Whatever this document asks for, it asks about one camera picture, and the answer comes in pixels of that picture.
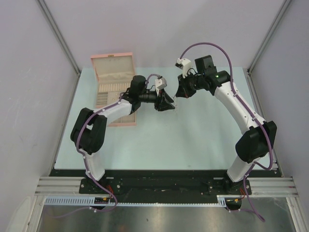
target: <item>wall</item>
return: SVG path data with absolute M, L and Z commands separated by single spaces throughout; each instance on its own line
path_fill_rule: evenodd
M 56 151 L 77 80 L 37 3 L 0 8 L 0 231 Z
M 213 42 L 230 55 L 233 66 L 247 67 L 283 0 L 46 0 L 80 67 L 90 56 L 133 52 L 137 67 L 171 67 L 184 49 Z M 212 54 L 194 48 L 187 58 Z
M 309 1 L 295 0 L 253 70 L 267 119 L 278 126 L 275 149 L 285 176 L 293 176 L 309 215 Z

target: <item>robotic arm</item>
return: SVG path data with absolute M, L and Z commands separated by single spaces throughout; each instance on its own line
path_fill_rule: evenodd
M 102 147 L 107 125 L 123 116 L 137 111 L 142 102 L 153 103 L 157 111 L 175 109 L 173 99 L 165 92 L 167 86 L 162 76 L 155 80 L 155 91 L 147 89 L 148 81 L 144 76 L 134 76 L 130 88 L 120 97 L 119 101 L 97 110 L 97 114 L 89 121 L 80 140 L 79 148 L 84 150 L 84 159 L 96 180 L 104 173 L 102 156 L 97 152 Z M 94 114 L 93 110 L 84 108 L 80 111 L 71 133 L 71 140 L 77 145 L 79 134 L 85 122 Z
M 183 73 L 178 76 L 179 88 L 176 97 L 190 98 L 197 90 L 205 89 L 223 103 L 237 122 L 243 136 L 236 144 L 238 156 L 227 170 L 226 178 L 229 185 L 232 186 L 243 179 L 255 161 L 267 154 L 267 142 L 259 125 L 236 97 L 238 95 L 246 103 L 234 83 L 236 94 L 231 90 L 230 75 L 226 71 L 217 72 L 211 56 L 198 58 L 195 63 L 197 73 L 193 74 L 190 72 L 192 70 L 191 61 L 188 59 L 177 60 L 176 66 L 181 68 Z M 251 107 L 249 109 L 254 112 L 255 119 L 263 125 L 271 147 L 273 147 L 277 131 L 276 124 L 273 121 L 266 122 Z

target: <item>open box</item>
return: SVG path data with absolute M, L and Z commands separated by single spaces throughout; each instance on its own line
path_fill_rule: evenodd
M 132 53 L 94 55 L 91 62 L 98 80 L 96 108 L 118 101 L 120 93 L 130 87 L 135 75 Z M 136 112 L 109 126 L 136 126 Z

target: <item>white wall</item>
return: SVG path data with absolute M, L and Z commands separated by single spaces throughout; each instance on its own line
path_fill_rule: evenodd
M 283 0 L 46 0 L 80 68 L 90 56 L 133 52 L 137 67 L 171 67 L 184 49 L 213 42 L 247 67 Z M 194 48 L 188 58 L 212 54 Z
M 0 8 L 0 231 L 56 151 L 77 80 L 31 1 Z
M 295 0 L 253 70 L 267 119 L 278 126 L 275 149 L 309 215 L 309 1 Z

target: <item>white table surface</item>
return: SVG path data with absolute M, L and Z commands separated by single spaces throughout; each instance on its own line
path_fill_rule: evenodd
M 136 73 L 145 77 L 151 73 L 164 76 L 168 82 L 166 91 L 171 97 L 176 94 L 180 72 L 176 67 L 136 68 Z M 253 107 L 242 68 L 234 67 L 233 73 L 239 91 Z M 94 108 L 96 90 L 93 69 L 84 68 L 55 169 L 84 169 L 82 156 L 76 152 L 70 133 L 80 110 L 84 107 Z M 235 144 L 241 137 L 228 110 L 204 90 L 199 90 L 189 99 L 178 98 L 176 104 L 175 111 L 158 112 L 152 103 L 142 103 L 137 110 L 136 126 L 108 127 L 100 150 L 104 156 L 105 169 L 228 169 L 237 155 Z M 268 156 L 260 162 L 268 166 Z

